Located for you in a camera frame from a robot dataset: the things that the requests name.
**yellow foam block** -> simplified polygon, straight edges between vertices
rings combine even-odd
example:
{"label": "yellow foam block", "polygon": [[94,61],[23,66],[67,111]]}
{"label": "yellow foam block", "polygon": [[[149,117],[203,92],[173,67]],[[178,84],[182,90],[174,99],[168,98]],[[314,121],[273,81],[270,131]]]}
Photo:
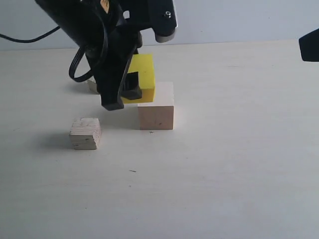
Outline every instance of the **yellow foam block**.
{"label": "yellow foam block", "polygon": [[136,54],[132,58],[129,73],[138,72],[142,98],[128,100],[122,97],[124,104],[149,103],[155,98],[155,71],[151,54]]}

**wooden cube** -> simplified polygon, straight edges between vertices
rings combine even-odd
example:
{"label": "wooden cube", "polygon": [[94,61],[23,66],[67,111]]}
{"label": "wooden cube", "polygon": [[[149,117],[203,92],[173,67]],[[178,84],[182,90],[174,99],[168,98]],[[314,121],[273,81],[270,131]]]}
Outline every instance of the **wooden cube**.
{"label": "wooden cube", "polygon": [[94,150],[98,148],[101,138],[101,127],[99,119],[77,118],[74,120],[70,140],[74,149]]}
{"label": "wooden cube", "polygon": [[91,78],[89,80],[87,80],[87,83],[89,85],[90,91],[93,92],[94,94],[99,95],[98,89],[97,89],[97,85],[96,82],[94,80],[94,78]]}
{"label": "wooden cube", "polygon": [[140,129],[170,130],[174,128],[174,89],[172,82],[159,82],[152,103],[138,104]]}

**wooden block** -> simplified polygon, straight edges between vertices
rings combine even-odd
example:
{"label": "wooden block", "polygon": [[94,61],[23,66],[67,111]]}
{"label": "wooden block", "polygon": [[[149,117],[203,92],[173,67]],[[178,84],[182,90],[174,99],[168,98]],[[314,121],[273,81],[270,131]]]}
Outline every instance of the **wooden block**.
{"label": "wooden block", "polygon": [[97,149],[101,138],[101,127],[99,119],[75,119],[69,136],[74,149]]}
{"label": "wooden block", "polygon": [[90,91],[93,92],[94,94],[99,95],[98,89],[97,89],[97,85],[96,82],[94,80],[94,78],[91,78],[89,80],[87,80],[87,83],[89,85]]}
{"label": "wooden block", "polygon": [[174,89],[172,82],[159,82],[156,85],[152,103],[138,104],[140,129],[158,130],[174,128]]}

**white tabletop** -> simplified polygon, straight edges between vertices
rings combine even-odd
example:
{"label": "white tabletop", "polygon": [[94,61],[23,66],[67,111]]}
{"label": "white tabletop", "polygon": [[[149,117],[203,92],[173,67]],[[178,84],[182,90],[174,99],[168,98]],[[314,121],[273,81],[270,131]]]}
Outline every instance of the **white tabletop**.
{"label": "white tabletop", "polygon": [[[68,78],[76,50],[0,53],[0,238],[317,239],[319,63],[297,41],[142,51],[173,131],[104,110]],[[98,150],[71,149],[76,117],[101,120]]]}

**screw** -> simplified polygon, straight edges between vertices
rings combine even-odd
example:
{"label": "screw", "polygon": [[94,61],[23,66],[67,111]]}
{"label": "screw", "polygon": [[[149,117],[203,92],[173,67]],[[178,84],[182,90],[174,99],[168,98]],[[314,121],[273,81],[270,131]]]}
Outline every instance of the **screw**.
{"label": "screw", "polygon": [[170,11],[166,11],[166,12],[165,12],[165,17],[171,18],[171,12],[170,12]]}

